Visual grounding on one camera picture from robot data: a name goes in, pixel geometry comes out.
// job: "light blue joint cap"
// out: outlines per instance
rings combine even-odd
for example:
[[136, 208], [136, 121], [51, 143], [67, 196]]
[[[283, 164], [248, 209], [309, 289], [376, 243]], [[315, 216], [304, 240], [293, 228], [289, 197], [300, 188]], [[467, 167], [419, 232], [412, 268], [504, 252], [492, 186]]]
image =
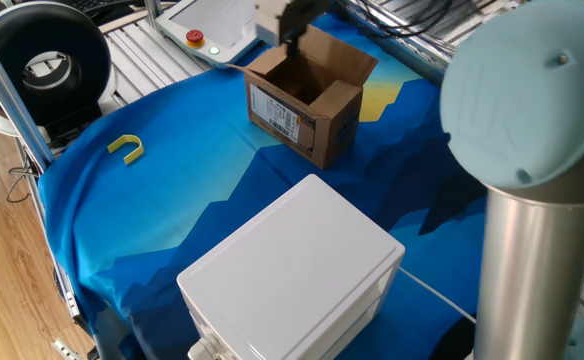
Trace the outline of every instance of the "light blue joint cap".
[[584, 155], [584, 0], [535, 0], [479, 27], [441, 92], [450, 149], [480, 181], [520, 189]]

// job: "yellow plastic part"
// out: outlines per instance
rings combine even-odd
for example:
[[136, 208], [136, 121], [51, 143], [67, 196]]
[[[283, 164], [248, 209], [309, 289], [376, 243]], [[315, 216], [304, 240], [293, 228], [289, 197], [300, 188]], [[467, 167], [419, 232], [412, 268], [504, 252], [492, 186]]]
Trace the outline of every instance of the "yellow plastic part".
[[189, 40], [185, 40], [185, 43], [188, 44], [189, 47], [198, 49], [205, 44], [205, 39], [201, 39], [198, 43], [193, 43]]
[[141, 143], [141, 139], [139, 139], [138, 137], [134, 135], [123, 135], [120, 138], [116, 139], [112, 144], [108, 145], [108, 151], [111, 154], [116, 149], [120, 148], [123, 144], [127, 143], [139, 144], [139, 146], [136, 149], [134, 149], [134, 151], [132, 151], [126, 157], [123, 158], [123, 161], [125, 161], [125, 165], [130, 165], [132, 161], [136, 160], [136, 158], [143, 154], [143, 144]]

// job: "blue cloth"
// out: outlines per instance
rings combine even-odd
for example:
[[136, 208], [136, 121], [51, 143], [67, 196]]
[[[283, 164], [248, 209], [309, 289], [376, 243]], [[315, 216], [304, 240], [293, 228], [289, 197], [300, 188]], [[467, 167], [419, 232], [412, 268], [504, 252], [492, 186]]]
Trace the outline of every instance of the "blue cloth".
[[[410, 72], [332, 16], [315, 25], [377, 57], [378, 74]], [[485, 190], [449, 152], [438, 102], [435, 86], [406, 82], [324, 171], [248, 121], [234, 70], [174, 84], [90, 126], [39, 189], [50, 246], [102, 357], [184, 358], [198, 334], [177, 275], [310, 173], [405, 245], [405, 269], [475, 312]], [[134, 146], [106, 150], [122, 134], [145, 148], [129, 166]], [[459, 317], [399, 273], [339, 359], [427, 359]]]

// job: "white cable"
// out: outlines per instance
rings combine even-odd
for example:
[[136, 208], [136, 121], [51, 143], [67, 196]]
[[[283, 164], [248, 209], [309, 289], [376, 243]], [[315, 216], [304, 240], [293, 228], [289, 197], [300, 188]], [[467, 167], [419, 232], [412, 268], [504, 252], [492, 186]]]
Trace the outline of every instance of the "white cable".
[[414, 276], [414, 275], [410, 274], [409, 272], [407, 272], [407, 270], [405, 270], [404, 268], [399, 267], [399, 270], [403, 271], [403, 273], [405, 275], [409, 276], [412, 280], [416, 281], [417, 283], [419, 283], [424, 288], [430, 290], [430, 292], [432, 292], [434, 295], [438, 296], [441, 300], [445, 301], [446, 303], [448, 303], [448, 305], [452, 306], [456, 311], [460, 312], [461, 315], [465, 316], [468, 320], [472, 321], [472, 323], [476, 324], [476, 319], [473, 318], [472, 315], [470, 315], [467, 312], [465, 312], [458, 305], [456, 305], [455, 303], [453, 303], [450, 299], [446, 298], [441, 293], [439, 293], [438, 291], [434, 290], [430, 285], [428, 285], [428, 284], [424, 283], [423, 281], [419, 280], [416, 276]]

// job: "cardboard box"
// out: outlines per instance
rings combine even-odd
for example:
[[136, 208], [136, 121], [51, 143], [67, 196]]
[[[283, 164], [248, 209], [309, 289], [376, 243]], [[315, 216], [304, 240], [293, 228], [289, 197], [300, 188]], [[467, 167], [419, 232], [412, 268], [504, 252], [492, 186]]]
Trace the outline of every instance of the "cardboard box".
[[244, 68], [248, 116], [297, 153], [325, 169], [354, 141], [363, 84], [377, 60], [308, 27], [299, 55], [270, 49]]

